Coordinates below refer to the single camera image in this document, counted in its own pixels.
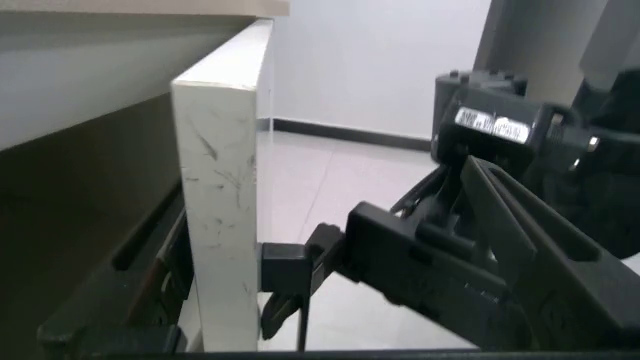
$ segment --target tiled floor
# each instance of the tiled floor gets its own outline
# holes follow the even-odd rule
[[[306,242],[322,222],[345,226],[360,201],[388,208],[435,168],[426,153],[288,133],[272,148],[274,242]],[[294,350],[291,317],[261,350]],[[308,349],[460,348],[472,345],[375,290],[332,275],[311,300]]]

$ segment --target black baseboard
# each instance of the black baseboard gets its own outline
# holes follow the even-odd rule
[[[380,134],[364,130],[344,129],[329,125],[310,124],[294,120],[273,119],[273,130],[331,139],[390,146],[408,150],[431,151],[431,140]]]

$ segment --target label sticker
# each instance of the label sticker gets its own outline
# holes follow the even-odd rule
[[[466,107],[461,107],[458,110],[455,123],[519,144],[527,142],[531,132],[531,128],[527,124],[504,116],[496,119],[490,114]]]

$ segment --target white wall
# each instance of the white wall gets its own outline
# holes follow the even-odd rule
[[[470,69],[490,0],[295,0],[275,30],[274,116],[430,138],[434,79]]]

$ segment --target white marble surface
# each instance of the white marble surface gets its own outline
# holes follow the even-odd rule
[[[256,21],[172,84],[206,351],[257,349],[257,86],[272,26]]]

